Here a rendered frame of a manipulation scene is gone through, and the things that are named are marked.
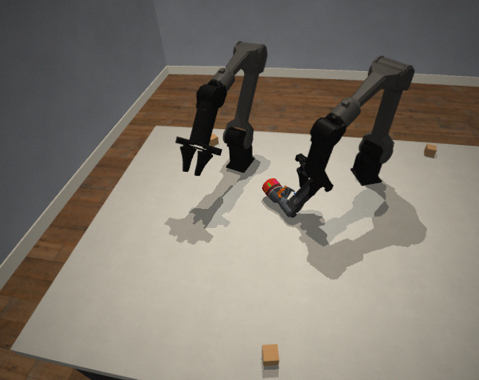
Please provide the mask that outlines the small tan cube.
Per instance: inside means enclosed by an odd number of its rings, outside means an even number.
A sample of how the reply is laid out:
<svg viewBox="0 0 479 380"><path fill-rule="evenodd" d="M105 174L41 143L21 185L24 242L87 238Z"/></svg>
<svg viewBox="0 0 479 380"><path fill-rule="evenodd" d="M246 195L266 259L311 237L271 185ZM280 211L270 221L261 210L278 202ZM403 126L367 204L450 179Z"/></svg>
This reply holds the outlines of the small tan cube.
<svg viewBox="0 0 479 380"><path fill-rule="evenodd" d="M264 366L279 365L279 352L277 344L262 345Z"/></svg>
<svg viewBox="0 0 479 380"><path fill-rule="evenodd" d="M210 142L209 142L209 145L215 146L215 145L217 145L217 144L219 144L219 138L218 138L218 136L216 136L215 134L212 134L212 135L211 135Z"/></svg>
<svg viewBox="0 0 479 380"><path fill-rule="evenodd" d="M437 148L435 145L427 144L424 149L424 156L433 158L435 156L436 151L437 151Z"/></svg>

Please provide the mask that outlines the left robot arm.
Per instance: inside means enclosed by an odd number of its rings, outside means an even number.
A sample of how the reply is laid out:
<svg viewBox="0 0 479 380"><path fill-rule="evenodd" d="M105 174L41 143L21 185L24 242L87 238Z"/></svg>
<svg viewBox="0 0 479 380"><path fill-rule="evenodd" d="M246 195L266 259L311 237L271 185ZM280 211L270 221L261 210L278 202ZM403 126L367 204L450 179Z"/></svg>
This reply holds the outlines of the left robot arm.
<svg viewBox="0 0 479 380"><path fill-rule="evenodd" d="M327 164L333 147L340 141L346 128L361 113L360 107L380 89L384 89L373 130L363 136L359 144L359 153L351 168L361 185L381 183L382 180L378 175L382 164L393 154L394 142L389 136L390 127L402 92L409 89L414 72L412 65L382 55L376 58L370 66L367 78L354 94L344 98L342 103L340 102L326 117L319 118L312 126L310 130L312 143L308 153L310 162L315 165Z"/></svg>

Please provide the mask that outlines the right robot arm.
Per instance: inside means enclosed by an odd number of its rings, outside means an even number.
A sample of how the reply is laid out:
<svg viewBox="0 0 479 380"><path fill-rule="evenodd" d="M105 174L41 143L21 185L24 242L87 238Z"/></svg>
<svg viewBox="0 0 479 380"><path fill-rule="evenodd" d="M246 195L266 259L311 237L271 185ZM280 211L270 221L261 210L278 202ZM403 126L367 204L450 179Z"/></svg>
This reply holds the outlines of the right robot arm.
<svg viewBox="0 0 479 380"><path fill-rule="evenodd" d="M259 74L264 72L267 57L264 44L238 41L226 68L220 68L212 80L207 85L202 85L196 93L197 111L193 124L213 130L218 109L223 106L227 91L234 84L234 75L240 69L244 71L236 114L234 120L227 123L222 137L230 152L230 162L226 167L241 173L244 173L255 159L252 146L254 129L249 123L249 114L257 80Z"/></svg>

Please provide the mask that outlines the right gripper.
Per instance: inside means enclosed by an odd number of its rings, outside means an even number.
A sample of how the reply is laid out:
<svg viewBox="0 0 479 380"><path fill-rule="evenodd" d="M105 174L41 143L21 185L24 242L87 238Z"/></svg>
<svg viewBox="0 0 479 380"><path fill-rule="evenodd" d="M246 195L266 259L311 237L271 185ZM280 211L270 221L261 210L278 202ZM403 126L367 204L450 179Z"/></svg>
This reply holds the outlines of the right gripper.
<svg viewBox="0 0 479 380"><path fill-rule="evenodd" d="M209 146L211 134L212 130L193 125L189 140L177 137L176 143L183 145L180 148L183 160L183 172L189 171L196 149L198 149L198 156L195 176L200 176L205 165L213 158L213 154L221 156L222 149ZM203 149L195 147L194 145L202 146Z"/></svg>

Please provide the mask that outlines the grey hose nozzle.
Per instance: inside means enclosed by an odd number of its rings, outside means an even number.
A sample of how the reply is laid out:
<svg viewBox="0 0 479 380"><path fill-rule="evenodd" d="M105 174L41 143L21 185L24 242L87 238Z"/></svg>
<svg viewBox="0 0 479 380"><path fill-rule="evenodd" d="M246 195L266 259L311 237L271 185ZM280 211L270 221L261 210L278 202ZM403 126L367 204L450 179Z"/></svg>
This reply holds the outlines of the grey hose nozzle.
<svg viewBox="0 0 479 380"><path fill-rule="evenodd" d="M314 181L309 179L296 193L292 188L282 185L277 179L271 178L264 182L262 190L267 197L273 202L278 203L287 217L294 218L303 207L303 205L311 198L308 196L310 190L310 182ZM287 197L294 192L294 195L287 199Z"/></svg>

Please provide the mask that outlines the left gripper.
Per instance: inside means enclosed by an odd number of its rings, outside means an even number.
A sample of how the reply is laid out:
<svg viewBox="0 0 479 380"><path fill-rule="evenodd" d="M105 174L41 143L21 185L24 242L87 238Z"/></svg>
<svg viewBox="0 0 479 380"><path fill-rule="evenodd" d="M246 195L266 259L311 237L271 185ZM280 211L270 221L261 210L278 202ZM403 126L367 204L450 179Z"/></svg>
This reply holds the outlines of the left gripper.
<svg viewBox="0 0 479 380"><path fill-rule="evenodd" d="M325 188L326 192L329 192L333 189L333 184L325 172L325 168L328 163L325 165L315 165L308 159L308 156L306 157L303 154L297 154L295 160L300 163L300 167L296 169L299 178L299 187L301 188L309 180L309 178L314 180L309 183L309 197L314 196L322 187Z"/></svg>

